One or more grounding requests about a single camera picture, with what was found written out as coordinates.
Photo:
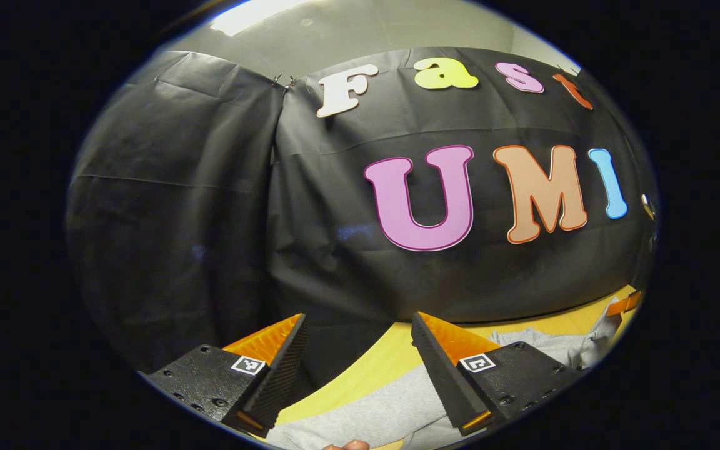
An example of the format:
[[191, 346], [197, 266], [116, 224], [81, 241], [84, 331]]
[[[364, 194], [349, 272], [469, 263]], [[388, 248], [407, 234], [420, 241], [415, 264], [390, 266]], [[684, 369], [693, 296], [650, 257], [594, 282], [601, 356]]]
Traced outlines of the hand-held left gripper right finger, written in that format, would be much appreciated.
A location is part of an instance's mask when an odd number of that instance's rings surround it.
[[500, 428], [582, 376], [523, 341], [501, 346], [422, 311], [412, 316], [411, 336], [461, 436]]

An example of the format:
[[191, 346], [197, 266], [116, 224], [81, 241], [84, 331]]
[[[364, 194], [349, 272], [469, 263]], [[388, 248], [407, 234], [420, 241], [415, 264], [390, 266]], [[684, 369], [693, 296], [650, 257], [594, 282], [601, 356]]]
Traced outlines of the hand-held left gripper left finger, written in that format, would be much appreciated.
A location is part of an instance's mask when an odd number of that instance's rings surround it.
[[308, 342], [295, 314], [226, 347], [202, 344], [146, 379], [212, 421], [265, 438], [291, 403]]

